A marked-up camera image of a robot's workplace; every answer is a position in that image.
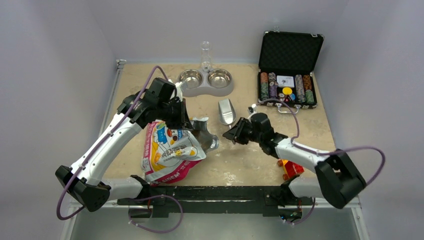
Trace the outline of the metal food scoop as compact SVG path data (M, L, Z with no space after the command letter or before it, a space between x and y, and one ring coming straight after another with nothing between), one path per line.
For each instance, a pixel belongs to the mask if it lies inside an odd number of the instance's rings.
M233 123L236 120L236 111L229 98L221 99L218 101L218 114L219 122L231 129Z

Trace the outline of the pet food bag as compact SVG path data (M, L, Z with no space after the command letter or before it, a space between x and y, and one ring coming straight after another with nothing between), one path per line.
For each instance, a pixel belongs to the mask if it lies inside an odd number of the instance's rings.
M184 179L190 169L219 147L219 139L208 130L208 117L190 119L192 130L170 129L164 121L147 125L141 170L152 186Z

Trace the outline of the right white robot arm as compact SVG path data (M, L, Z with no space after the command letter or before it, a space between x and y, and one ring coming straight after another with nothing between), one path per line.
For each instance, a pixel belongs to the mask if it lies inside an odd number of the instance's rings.
M241 117L223 133L233 144L255 142L261 150L276 159L288 160L315 174L314 178L295 176L281 185L280 196L288 204L299 198L323 198L337 209L344 208L367 187L367 183L347 153L319 151L299 144L274 130L265 113Z

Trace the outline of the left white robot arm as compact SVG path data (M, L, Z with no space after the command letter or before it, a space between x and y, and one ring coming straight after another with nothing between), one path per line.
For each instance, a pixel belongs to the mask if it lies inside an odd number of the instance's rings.
M138 205L149 199L147 182L137 175L124 179L104 179L111 163L148 124L163 121L169 129L193 128L183 98L185 84L160 77L150 86L123 99L109 126L95 143L71 166L61 165L55 176L63 194L71 195L89 212L100 209L107 201L131 199Z

